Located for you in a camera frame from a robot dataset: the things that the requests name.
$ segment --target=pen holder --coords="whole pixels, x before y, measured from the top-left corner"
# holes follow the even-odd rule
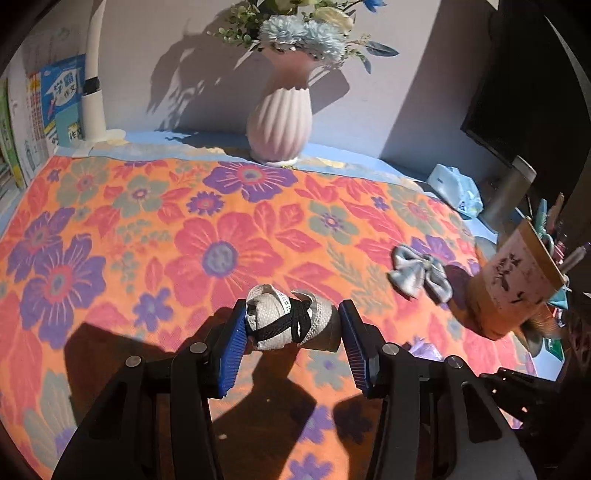
[[[470,279],[466,303],[481,333],[498,340],[545,308],[564,283],[534,228],[524,219]]]

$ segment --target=blue gripper pad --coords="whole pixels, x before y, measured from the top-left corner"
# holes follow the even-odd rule
[[[245,321],[246,301],[238,300],[212,352],[212,360],[219,359],[217,398],[225,397],[236,383],[236,376],[248,340]]]
[[[339,305],[341,335],[345,352],[355,380],[355,386],[366,394],[371,389],[368,345],[364,345],[365,326],[351,300],[343,300]]]

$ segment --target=white flower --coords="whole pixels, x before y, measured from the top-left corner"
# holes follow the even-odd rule
[[[314,18],[336,25],[345,35],[353,30],[353,19],[335,7],[317,8],[314,12]]]
[[[310,20],[304,25],[300,48],[321,60],[339,62],[345,55],[346,39],[332,23]]]
[[[304,20],[298,15],[273,15],[259,29],[261,43],[277,48],[298,44],[303,34]]]

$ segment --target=plastic bag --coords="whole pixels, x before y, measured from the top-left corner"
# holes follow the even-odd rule
[[[474,180],[462,175],[456,167],[437,164],[427,183],[452,208],[470,218],[476,218],[484,208]]]
[[[413,342],[413,346],[408,351],[414,356],[424,358],[425,360],[443,362],[443,355],[439,353],[435,345],[417,336],[414,337]]]

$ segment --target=metal screw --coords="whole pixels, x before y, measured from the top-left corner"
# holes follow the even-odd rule
[[[382,347],[382,352],[386,355],[396,355],[400,351],[400,347],[396,343],[385,343]]]
[[[133,367],[137,367],[141,362],[142,362],[142,358],[140,356],[132,355],[132,356],[127,357],[127,360],[125,361],[125,365],[128,366],[129,368],[133,368]]]
[[[462,368],[464,366],[463,360],[455,355],[452,355],[447,359],[447,363],[453,368]]]
[[[189,350],[191,350],[191,353],[203,353],[207,350],[207,345],[203,342],[195,342],[189,347]]]

